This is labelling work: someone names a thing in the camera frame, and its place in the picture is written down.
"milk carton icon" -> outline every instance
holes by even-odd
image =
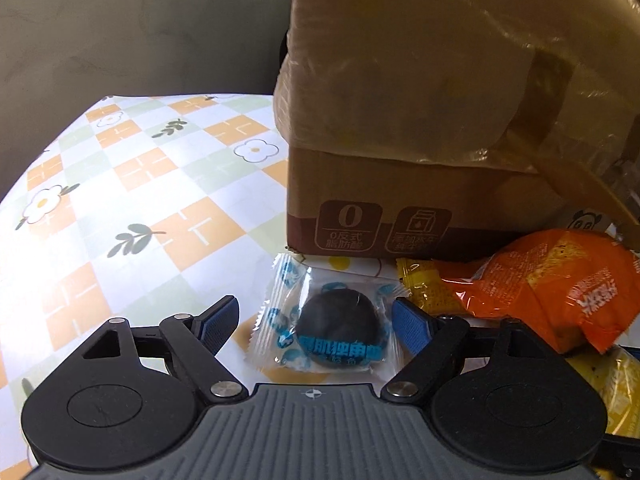
[[[436,223],[435,211],[428,209],[418,209],[414,215],[409,218],[406,227],[407,233],[429,233]]]

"table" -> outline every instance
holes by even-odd
[[[199,314],[225,294],[241,321],[284,249],[286,142],[270,96],[108,96],[34,161],[0,204],[0,479],[31,468],[28,392],[113,316]],[[219,359],[268,378],[233,340]],[[163,368],[162,363],[149,363]]]

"cardboard box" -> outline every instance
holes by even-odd
[[[466,260],[542,228],[604,230],[598,211],[637,228],[638,9],[294,0],[274,97],[290,247]]]

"floral pattern tablecloth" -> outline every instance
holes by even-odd
[[[31,468],[19,413],[92,329],[259,309],[284,248],[287,145],[271,97],[109,96],[69,126],[0,204],[0,479]],[[230,340],[220,359],[262,374]],[[158,363],[147,363],[159,366]]]

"wall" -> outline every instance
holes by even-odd
[[[290,0],[0,0],[0,198],[104,95],[269,93]]]

